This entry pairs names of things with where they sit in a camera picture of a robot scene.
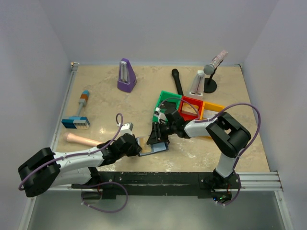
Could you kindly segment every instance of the gray wall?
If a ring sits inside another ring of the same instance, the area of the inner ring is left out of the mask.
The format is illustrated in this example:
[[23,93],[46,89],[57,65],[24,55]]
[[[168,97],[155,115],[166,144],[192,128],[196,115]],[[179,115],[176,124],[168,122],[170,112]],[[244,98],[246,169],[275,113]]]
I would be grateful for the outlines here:
[[278,0],[40,0],[71,61],[242,63]]
[[38,0],[0,0],[0,228],[17,229],[17,168],[50,144],[69,60]]
[[243,64],[261,139],[296,229],[307,226],[307,1],[279,0]]

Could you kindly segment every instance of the table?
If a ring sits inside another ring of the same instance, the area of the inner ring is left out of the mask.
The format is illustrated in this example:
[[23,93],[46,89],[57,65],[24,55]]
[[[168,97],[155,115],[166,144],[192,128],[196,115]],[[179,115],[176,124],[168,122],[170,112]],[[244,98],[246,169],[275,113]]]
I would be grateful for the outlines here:
[[[118,127],[117,113],[122,113],[124,123],[134,124],[136,137],[149,135],[152,117],[161,90],[177,93],[171,77],[171,70],[177,68],[183,92],[186,93],[197,70],[203,66],[133,66],[137,84],[131,93],[117,89],[118,66],[79,66],[73,80],[70,97],[67,100],[65,115],[74,115],[78,100],[84,90],[90,97],[81,115],[87,116],[89,129],[66,129],[61,125],[56,151],[69,152],[90,147],[69,143],[63,139],[65,132],[95,139],[101,142],[110,140]],[[250,102],[243,75],[239,66],[219,67],[214,76],[218,88],[214,93],[205,94],[203,99],[227,106],[238,102]],[[236,106],[228,110],[253,136],[257,125],[253,111],[248,106]],[[170,137],[169,151],[143,156],[123,157],[115,164],[99,167],[99,171],[127,172],[211,172],[217,165],[220,151],[212,139],[182,139]],[[241,157],[238,172],[269,172],[260,136]]]

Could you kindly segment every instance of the black handle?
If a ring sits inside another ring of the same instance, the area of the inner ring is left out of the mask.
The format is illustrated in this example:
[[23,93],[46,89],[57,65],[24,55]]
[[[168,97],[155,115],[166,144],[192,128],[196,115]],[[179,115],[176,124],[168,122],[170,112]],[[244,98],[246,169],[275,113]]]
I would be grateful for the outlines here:
[[183,96],[183,91],[182,91],[182,87],[181,87],[181,83],[180,83],[180,79],[179,79],[179,71],[178,71],[178,69],[173,69],[172,70],[172,76],[174,78],[178,94]]

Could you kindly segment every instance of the rolling pin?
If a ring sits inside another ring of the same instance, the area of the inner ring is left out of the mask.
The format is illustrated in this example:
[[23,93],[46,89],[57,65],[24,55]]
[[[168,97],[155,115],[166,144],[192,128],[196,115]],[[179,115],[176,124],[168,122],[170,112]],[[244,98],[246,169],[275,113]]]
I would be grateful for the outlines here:
[[75,142],[75,143],[79,143],[79,144],[88,145],[88,146],[91,146],[91,147],[96,147],[97,145],[102,143],[100,141],[91,140],[91,139],[88,139],[88,138],[83,138],[83,137],[74,135],[72,133],[65,133],[64,139],[68,142]]

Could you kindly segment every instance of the purple object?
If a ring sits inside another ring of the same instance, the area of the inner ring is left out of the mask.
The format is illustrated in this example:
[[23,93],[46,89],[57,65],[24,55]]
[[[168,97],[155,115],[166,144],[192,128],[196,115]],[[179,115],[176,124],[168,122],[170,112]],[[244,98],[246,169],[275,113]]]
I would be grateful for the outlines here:
[[136,85],[136,76],[128,59],[123,58],[119,63],[117,88],[131,92]]

